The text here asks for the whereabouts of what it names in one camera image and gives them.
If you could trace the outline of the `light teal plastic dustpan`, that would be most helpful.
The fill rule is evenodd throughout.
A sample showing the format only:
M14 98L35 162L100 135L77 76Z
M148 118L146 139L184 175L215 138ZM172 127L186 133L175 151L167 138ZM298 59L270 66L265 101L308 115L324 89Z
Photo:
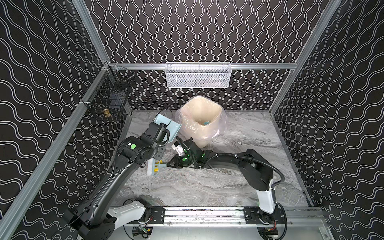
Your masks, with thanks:
M158 114L154 120L153 120L154 123L160 125L160 124L165 124L167 127L166 129L170 132L170 134L168 135L168 137L164 137L164 140L168 139L167 143L171 143L176 135L178 134L180 128L181 128L181 124L161 115L161 114Z

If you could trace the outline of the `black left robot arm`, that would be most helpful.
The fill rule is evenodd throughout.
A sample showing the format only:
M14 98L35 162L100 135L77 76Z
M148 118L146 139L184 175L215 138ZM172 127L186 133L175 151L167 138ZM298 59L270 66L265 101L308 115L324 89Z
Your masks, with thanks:
M77 208L64 214L68 225L84 240L107 240L116 229L141 219L146 208L140 202L122 207L112 207L112 203L132 174L157 154L170 135L166 124L151 122L138 138L123 140L113 164L94 191Z

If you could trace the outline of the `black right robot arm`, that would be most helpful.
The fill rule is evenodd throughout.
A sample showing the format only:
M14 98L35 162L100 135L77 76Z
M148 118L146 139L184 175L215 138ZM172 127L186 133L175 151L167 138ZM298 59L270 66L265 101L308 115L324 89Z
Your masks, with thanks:
M182 169L229 169L242 173L248 184L257 191L259 209L272 214L278 205L275 186L285 181L284 174L253 149L242 153L217 153L202 150L189 139L177 141L172 145L177 153L167 163L167 167Z

